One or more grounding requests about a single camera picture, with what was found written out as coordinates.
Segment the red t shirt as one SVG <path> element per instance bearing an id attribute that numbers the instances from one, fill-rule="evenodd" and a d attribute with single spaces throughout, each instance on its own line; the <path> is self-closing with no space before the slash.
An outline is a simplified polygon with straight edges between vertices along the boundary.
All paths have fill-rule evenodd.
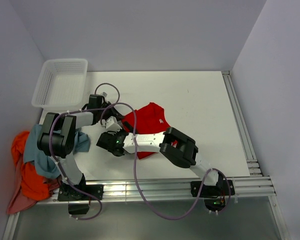
<path id="1" fill-rule="evenodd" d="M 165 119 L 165 110 L 154 102 L 135 110 L 136 113 L 136 134 L 156 134 L 164 132 L 171 127 Z M 134 129 L 134 114 L 130 112 L 121 120 L 123 128 L 126 132 L 132 133 Z M 154 152 L 138 151 L 137 157 L 139 160 L 145 159 Z"/>

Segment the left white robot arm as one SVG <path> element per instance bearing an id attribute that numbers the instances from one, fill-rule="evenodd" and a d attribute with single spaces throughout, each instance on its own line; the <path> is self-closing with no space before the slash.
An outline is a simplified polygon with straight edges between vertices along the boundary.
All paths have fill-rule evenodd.
<path id="1" fill-rule="evenodd" d="M 123 118 L 103 94 L 91 94 L 81 110 L 46 114 L 37 147 L 55 163 L 61 175 L 60 191 L 63 195 L 81 200 L 88 193 L 85 176 L 74 158 L 74 149 L 78 145 L 77 130 L 107 120 L 119 122 Z"/>

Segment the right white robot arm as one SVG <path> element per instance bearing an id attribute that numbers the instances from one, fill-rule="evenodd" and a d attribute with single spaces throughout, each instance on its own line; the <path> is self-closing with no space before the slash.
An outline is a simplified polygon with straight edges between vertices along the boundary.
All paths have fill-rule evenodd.
<path id="1" fill-rule="evenodd" d="M 161 153 L 173 165 L 190 169 L 204 179 L 203 184 L 210 194 L 217 195 L 224 188 L 218 171 L 213 170 L 210 163 L 200 155 L 196 141 L 174 127 L 149 134 L 107 131 L 100 135 L 96 145 L 116 157 L 141 152 Z"/>

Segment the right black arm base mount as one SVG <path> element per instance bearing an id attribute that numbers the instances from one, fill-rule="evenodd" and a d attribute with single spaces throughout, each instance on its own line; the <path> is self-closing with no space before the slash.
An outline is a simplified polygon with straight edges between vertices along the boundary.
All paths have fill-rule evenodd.
<path id="1" fill-rule="evenodd" d="M 233 181 L 219 181 L 215 186 L 203 185 L 199 198 L 203 199 L 205 207 L 210 211 L 221 211 L 227 205 L 226 198 L 235 195 Z"/>

